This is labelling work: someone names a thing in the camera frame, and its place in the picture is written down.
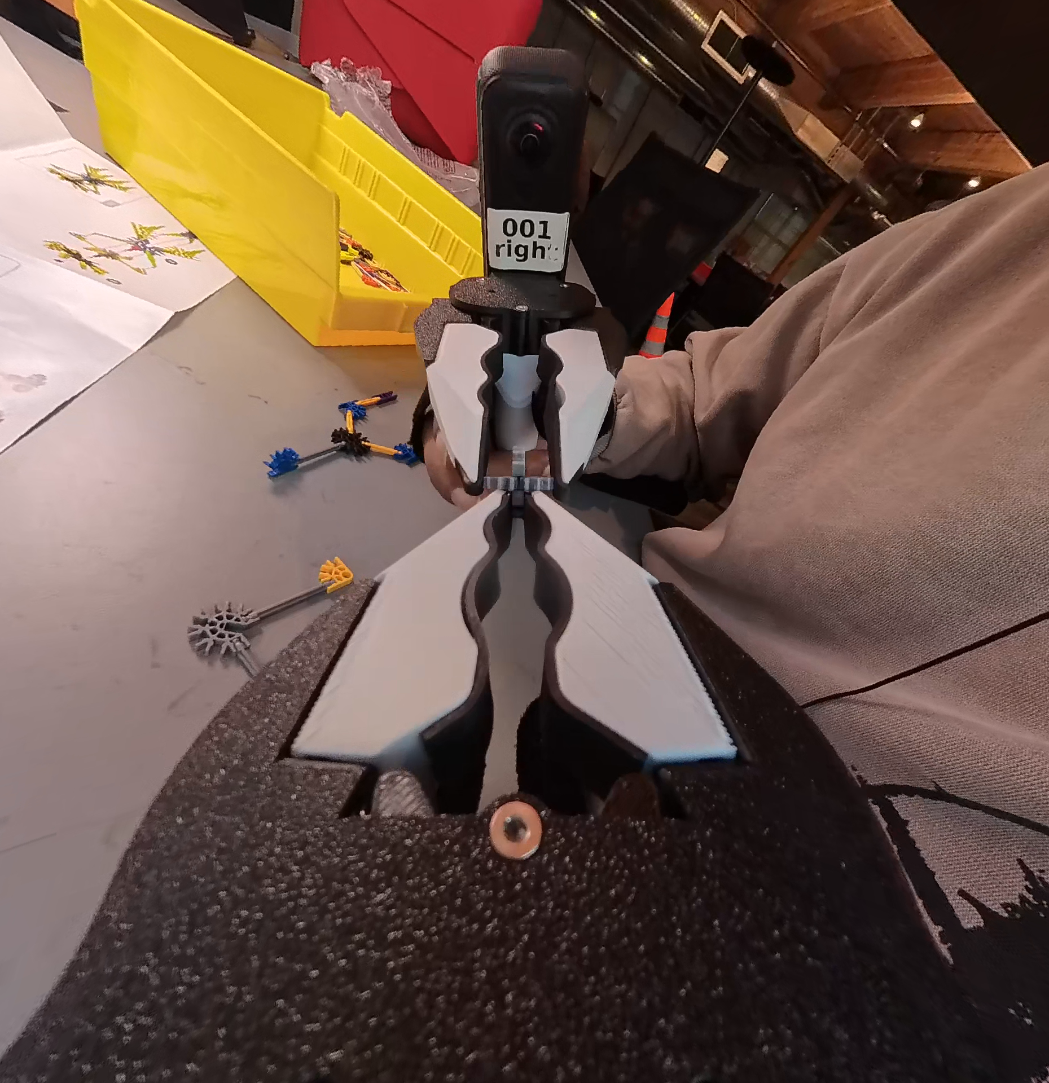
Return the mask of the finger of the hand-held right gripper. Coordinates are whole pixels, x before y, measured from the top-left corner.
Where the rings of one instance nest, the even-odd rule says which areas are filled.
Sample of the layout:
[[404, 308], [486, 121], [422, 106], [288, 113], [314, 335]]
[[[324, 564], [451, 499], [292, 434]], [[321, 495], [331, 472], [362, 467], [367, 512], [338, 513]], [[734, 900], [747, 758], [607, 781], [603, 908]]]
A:
[[502, 336], [478, 324], [449, 324], [427, 368], [429, 397], [468, 494], [485, 494], [494, 447], [494, 384]]
[[596, 331], [545, 335], [537, 371], [550, 475], [569, 485], [590, 460], [609, 412], [615, 376]]

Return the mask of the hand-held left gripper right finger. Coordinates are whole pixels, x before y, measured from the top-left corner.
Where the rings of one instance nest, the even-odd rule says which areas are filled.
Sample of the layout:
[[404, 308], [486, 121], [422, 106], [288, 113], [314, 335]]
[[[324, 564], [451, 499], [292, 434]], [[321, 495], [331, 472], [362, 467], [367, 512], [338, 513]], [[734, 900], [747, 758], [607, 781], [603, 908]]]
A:
[[648, 572], [545, 493], [526, 504], [550, 623], [545, 738], [556, 765], [680, 765], [738, 752]]

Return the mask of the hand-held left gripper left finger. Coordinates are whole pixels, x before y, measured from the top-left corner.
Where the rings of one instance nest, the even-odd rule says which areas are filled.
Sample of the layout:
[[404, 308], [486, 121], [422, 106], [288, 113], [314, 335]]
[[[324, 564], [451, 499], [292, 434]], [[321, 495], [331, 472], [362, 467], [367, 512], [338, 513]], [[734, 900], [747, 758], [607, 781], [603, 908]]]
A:
[[493, 492], [386, 567], [291, 743], [343, 764], [461, 764], [489, 719], [482, 618], [498, 598], [511, 498]]

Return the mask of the blue yellow toy rod model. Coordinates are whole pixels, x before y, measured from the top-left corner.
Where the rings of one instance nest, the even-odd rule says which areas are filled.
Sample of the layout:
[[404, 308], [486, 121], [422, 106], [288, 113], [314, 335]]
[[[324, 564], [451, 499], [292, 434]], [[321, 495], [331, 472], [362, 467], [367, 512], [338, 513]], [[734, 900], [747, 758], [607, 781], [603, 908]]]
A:
[[[331, 432], [329, 446], [339, 445], [340, 453], [322, 461], [339, 457], [348, 458], [354, 461], [371, 457], [383, 457], [407, 467], [414, 467], [419, 464], [419, 456], [409, 442], [401, 442], [391, 446], [377, 444], [367, 439], [367, 436], [359, 429], [358, 425], [367, 418], [369, 412], [382, 408], [396, 401], [396, 391], [390, 390], [373, 395], [372, 397], [350, 399], [339, 404], [338, 412], [342, 415], [343, 425]], [[315, 464], [301, 466], [296, 471], [312, 465]]]

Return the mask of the yellow parts bin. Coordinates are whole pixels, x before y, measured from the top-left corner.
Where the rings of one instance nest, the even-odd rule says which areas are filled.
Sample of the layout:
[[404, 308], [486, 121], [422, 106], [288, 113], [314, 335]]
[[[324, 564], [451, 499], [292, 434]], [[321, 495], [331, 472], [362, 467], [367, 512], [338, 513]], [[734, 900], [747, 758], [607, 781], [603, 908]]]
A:
[[[77, 2], [105, 148], [312, 345], [406, 345], [483, 271], [476, 212], [328, 95], [137, 1]], [[407, 287], [339, 261], [348, 230]]]

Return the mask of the white instruction sheet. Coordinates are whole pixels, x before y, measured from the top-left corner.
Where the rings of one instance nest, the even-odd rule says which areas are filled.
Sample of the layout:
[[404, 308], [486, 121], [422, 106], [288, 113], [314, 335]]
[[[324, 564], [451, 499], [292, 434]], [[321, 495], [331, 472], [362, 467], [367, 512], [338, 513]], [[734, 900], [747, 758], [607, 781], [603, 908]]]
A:
[[73, 138], [0, 34], [0, 455], [233, 279]]

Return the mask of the person's right forearm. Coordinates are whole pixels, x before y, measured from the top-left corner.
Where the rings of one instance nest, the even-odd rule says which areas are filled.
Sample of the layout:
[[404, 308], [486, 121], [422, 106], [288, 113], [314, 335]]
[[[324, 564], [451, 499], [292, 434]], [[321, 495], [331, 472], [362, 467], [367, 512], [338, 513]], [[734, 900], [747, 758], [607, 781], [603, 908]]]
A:
[[888, 229], [746, 328], [627, 360], [596, 468], [739, 478], [757, 540], [1049, 529], [1049, 164]]

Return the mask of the grey desk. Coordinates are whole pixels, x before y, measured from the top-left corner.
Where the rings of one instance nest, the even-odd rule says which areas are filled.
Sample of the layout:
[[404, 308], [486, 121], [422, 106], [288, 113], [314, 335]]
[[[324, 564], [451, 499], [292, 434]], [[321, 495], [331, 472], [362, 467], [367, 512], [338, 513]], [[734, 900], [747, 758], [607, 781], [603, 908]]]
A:
[[414, 345], [317, 349], [242, 280], [0, 456], [0, 1057], [57, 981], [139, 821], [247, 679], [192, 652], [192, 616], [265, 606], [340, 557], [356, 577], [450, 522], [422, 467], [319, 451], [342, 400], [409, 435]]

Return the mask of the person's right hand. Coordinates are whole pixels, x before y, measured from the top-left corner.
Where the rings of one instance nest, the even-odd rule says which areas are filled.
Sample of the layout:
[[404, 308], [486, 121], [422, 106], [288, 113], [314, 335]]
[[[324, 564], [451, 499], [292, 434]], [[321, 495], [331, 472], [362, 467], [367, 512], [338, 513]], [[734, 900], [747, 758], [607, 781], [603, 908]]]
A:
[[[468, 490], [463, 473], [447, 449], [433, 413], [423, 425], [423, 461], [433, 487], [455, 508], [468, 510], [488, 494], [485, 490], [477, 493]], [[548, 448], [542, 438], [538, 439], [536, 447], [525, 452], [525, 475], [550, 477]]]

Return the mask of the orange striped object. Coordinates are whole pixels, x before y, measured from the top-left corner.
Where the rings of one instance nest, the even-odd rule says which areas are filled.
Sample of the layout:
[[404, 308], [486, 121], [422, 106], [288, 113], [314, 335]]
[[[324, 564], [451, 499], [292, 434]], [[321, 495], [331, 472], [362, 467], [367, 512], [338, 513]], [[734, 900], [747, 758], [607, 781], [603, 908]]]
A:
[[665, 352], [669, 319], [674, 301], [676, 293], [669, 293], [663, 305], [656, 310], [639, 349], [641, 358], [659, 358]]

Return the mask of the red felt bag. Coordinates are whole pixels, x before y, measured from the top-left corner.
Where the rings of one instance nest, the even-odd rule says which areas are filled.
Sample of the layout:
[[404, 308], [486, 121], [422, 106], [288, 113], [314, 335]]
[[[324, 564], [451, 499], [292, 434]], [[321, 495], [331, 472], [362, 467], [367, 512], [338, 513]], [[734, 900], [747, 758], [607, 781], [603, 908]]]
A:
[[411, 142], [471, 166], [476, 87], [494, 47], [525, 45], [541, 1], [304, 1], [300, 61], [348, 58], [391, 83], [394, 119]]

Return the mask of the pile of toy parts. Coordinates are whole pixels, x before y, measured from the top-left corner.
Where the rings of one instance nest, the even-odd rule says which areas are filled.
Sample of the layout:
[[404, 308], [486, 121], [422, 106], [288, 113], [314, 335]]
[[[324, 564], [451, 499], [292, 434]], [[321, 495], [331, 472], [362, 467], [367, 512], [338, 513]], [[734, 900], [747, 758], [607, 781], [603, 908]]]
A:
[[348, 230], [339, 229], [339, 261], [346, 273], [369, 288], [407, 292], [407, 287]]

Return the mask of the clear plastic bag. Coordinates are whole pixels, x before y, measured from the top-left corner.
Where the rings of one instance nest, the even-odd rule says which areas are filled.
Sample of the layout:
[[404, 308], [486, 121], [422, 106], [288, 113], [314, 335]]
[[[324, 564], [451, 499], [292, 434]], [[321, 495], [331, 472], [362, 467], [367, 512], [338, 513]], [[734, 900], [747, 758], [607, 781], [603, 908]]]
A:
[[480, 211], [477, 169], [441, 157], [404, 134], [392, 112], [391, 83], [382, 78], [380, 68], [356, 66], [343, 58], [337, 66], [330, 61], [315, 61], [311, 71], [327, 92], [337, 115], [355, 115], [466, 207]]

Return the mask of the white framed screen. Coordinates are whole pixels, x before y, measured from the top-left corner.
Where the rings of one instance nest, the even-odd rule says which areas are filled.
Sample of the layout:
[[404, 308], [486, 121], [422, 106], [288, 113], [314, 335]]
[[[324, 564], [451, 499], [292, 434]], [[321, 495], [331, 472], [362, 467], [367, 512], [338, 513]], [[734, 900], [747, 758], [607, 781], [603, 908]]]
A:
[[725, 71], [738, 84], [744, 84], [756, 74], [744, 51], [744, 39], [747, 32], [740, 25], [719, 11], [708, 25], [701, 41], [703, 53]]

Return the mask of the black round lamp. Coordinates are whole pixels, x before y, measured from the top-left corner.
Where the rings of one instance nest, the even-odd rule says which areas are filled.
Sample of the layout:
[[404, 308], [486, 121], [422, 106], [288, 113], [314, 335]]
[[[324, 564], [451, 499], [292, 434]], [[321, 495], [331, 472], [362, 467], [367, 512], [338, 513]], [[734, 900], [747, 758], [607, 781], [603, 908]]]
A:
[[769, 82], [781, 88], [787, 88], [794, 82], [795, 73], [791, 64], [779, 53], [776, 53], [768, 41], [755, 37], [753, 34], [748, 34], [743, 38], [742, 50], [744, 57], [748, 62], [748, 66], [753, 68], [753, 77], [742, 93], [740, 100], [734, 105], [727, 119], [714, 135], [713, 141], [703, 152], [703, 166], [707, 165], [708, 159], [718, 151], [722, 138], [726, 135], [735, 118], [740, 115], [744, 106], [748, 104], [749, 97], [753, 94], [753, 90], [762, 79], [766, 79]]

